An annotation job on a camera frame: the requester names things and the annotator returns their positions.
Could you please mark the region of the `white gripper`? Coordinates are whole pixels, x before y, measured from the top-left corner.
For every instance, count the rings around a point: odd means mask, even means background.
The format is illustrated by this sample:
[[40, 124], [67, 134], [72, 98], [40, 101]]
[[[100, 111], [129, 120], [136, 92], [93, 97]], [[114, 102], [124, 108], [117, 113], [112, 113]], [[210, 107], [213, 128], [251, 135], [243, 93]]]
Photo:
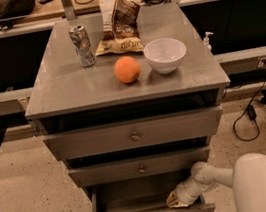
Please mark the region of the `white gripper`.
[[202, 193], [202, 184], [193, 178], [180, 182], [169, 194], [166, 203], [170, 208], [187, 208], [192, 205]]

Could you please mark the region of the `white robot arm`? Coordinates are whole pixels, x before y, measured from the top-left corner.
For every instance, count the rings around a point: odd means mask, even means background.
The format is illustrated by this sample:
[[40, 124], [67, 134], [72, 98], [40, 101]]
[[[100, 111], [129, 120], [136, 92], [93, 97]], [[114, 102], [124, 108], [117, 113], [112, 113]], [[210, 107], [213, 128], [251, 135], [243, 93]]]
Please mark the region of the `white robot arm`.
[[169, 194], [167, 206], [187, 208], [204, 192], [222, 184], [233, 190], [237, 212], [266, 212], [266, 155], [245, 154], [232, 169], [196, 162], [190, 171], [188, 179]]

